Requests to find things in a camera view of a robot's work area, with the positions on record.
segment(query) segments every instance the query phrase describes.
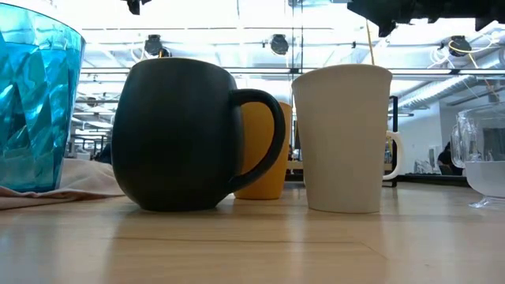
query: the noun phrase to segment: black mug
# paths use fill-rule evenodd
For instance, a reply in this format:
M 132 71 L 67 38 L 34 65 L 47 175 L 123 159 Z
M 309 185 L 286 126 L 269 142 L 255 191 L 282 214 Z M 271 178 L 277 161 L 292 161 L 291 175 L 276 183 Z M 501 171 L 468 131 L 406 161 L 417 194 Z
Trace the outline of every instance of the black mug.
M 274 118 L 267 154 L 238 175 L 243 159 L 244 103 L 264 103 Z M 112 166 L 125 194 L 150 211 L 213 208 L 261 177 L 285 139 L 282 109 L 266 92 L 237 90 L 216 65 L 184 58 L 135 64 L 119 99 Z

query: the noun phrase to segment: blue plastic cup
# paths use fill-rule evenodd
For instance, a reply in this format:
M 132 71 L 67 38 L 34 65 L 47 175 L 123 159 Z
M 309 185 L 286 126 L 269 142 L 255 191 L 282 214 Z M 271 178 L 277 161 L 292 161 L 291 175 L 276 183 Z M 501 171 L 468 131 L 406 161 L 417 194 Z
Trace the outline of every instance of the blue plastic cup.
M 84 45 L 68 25 L 0 3 L 1 186 L 59 186 Z

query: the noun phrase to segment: beige cloth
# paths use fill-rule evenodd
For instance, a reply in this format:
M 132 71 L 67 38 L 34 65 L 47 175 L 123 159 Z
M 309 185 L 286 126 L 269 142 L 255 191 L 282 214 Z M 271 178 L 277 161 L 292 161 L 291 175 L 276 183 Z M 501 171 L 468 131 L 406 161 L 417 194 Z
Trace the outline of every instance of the beige cloth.
M 0 186 L 0 210 L 124 196 L 112 166 L 79 159 L 63 161 L 60 189 L 45 193 L 19 193 Z

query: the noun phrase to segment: wooden table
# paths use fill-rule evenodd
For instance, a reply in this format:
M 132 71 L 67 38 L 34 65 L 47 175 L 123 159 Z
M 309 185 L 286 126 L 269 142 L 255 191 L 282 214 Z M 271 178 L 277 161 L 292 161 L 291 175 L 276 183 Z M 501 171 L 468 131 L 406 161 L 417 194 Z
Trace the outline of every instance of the wooden table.
M 471 189 L 399 184 L 381 214 L 232 196 L 152 213 L 126 197 L 0 212 L 0 283 L 505 283 L 505 212 Z

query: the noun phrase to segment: white mug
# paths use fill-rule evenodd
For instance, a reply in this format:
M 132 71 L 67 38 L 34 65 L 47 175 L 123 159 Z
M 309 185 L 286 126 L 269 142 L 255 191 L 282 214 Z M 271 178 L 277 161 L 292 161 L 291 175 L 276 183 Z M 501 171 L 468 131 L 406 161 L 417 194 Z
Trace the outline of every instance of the white mug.
M 399 134 L 387 132 L 391 80 L 387 69 L 352 64 L 318 69 L 293 82 L 310 208 L 380 209 L 382 180 L 398 175 L 403 152 Z M 398 165 L 383 176 L 386 136 L 396 141 Z

